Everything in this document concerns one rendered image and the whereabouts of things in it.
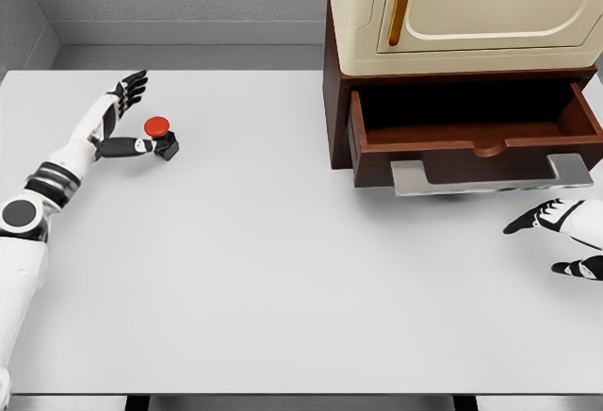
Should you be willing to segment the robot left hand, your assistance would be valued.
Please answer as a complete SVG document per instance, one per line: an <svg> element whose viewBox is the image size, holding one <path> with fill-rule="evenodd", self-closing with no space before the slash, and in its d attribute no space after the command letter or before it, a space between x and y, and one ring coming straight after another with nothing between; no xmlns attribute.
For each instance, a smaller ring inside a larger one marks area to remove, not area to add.
<svg viewBox="0 0 603 411"><path fill-rule="evenodd" d="M101 157L141 156L154 150L156 142L153 140L111 139L124 113L141 100L147 81L146 71L123 78L114 90L109 90L96 100L75 127L72 139L82 140L92 146L94 161Z"/></svg>

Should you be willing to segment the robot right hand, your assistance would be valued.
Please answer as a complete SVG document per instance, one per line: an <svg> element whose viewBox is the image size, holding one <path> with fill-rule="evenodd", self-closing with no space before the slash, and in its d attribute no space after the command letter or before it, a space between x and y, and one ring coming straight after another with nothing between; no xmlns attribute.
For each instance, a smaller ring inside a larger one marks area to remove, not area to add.
<svg viewBox="0 0 603 411"><path fill-rule="evenodd" d="M564 234L600 251L599 255L554 263L551 270L561 275L603 282L603 201L548 200L518 216L503 229L503 233L510 235L531 228Z"/></svg>

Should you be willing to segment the red button black switch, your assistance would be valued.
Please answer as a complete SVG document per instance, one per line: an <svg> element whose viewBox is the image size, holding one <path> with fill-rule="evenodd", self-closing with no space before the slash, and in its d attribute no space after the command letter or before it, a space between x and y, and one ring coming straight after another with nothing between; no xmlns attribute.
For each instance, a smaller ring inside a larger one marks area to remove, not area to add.
<svg viewBox="0 0 603 411"><path fill-rule="evenodd" d="M178 153L179 142L171 131L168 119L162 116L154 116L145 122L143 129L156 142L154 153L157 156L170 161Z"/></svg>

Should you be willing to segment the brown wooden drawer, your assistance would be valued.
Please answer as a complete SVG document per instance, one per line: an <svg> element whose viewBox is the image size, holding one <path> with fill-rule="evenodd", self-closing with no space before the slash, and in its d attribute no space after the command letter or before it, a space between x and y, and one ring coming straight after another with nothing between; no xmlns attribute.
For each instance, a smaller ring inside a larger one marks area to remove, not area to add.
<svg viewBox="0 0 603 411"><path fill-rule="evenodd" d="M546 156L603 159L603 126L571 81L372 86L351 94L354 184L391 187L390 162L421 160L436 184L549 178Z"/></svg>

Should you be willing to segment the cream refrigerator-style cabinet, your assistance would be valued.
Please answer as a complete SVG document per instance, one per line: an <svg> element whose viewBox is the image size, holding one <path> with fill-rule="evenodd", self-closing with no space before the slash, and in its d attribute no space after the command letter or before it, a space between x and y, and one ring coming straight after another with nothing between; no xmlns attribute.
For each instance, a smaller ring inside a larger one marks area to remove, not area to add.
<svg viewBox="0 0 603 411"><path fill-rule="evenodd" d="M348 75L580 68L603 54L603 0L409 0L388 45L395 0L330 0Z"/></svg>

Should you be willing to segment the brown wooden cabinet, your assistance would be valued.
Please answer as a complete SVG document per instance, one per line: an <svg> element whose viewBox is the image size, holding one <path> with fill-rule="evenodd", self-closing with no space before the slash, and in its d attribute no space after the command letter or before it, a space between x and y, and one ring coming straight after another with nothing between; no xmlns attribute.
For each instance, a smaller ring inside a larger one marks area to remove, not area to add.
<svg viewBox="0 0 603 411"><path fill-rule="evenodd" d="M326 9L323 98L328 133L331 167L334 170L352 166L347 120L350 93L354 88L368 86L395 86L411 84L457 83L507 80L556 80L573 81L584 89L597 72L595 65L569 69L488 71L436 74L381 74L347 75L341 71L334 19L331 8Z"/></svg>

